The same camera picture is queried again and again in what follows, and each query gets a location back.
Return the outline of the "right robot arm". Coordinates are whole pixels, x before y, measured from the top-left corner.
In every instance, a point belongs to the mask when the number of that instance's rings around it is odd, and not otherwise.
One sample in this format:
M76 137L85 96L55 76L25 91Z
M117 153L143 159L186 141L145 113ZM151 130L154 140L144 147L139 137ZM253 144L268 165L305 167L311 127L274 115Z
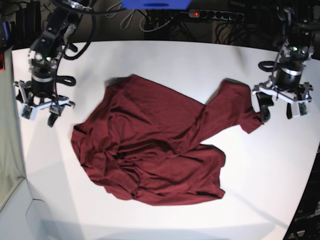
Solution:
M59 64L62 59L78 59L91 44L97 29L94 0L56 0L54 3L56 9L48 15L44 30L29 48L31 79L13 83L18 88L15 98L21 103L20 117L34 120L38 111L48 109L49 127L53 127L66 106L75 106L68 97L58 94L57 84L68 87L76 85L74 77L58 75ZM91 16L92 28L85 46L79 50L70 42L70 38L84 14Z

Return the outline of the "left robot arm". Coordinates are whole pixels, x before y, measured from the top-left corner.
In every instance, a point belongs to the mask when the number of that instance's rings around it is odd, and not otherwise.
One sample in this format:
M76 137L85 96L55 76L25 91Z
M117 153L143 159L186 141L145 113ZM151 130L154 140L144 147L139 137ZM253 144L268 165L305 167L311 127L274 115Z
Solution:
M254 86L261 121L270 117L269 108L274 105L273 97L287 103L286 117L292 119L308 114L312 101L313 86L301 82L306 62L314 54L314 35L319 32L319 23L310 20L310 15L299 17L297 4L278 4L277 15L281 21L279 51L274 61L261 61L260 70L269 73L268 80Z

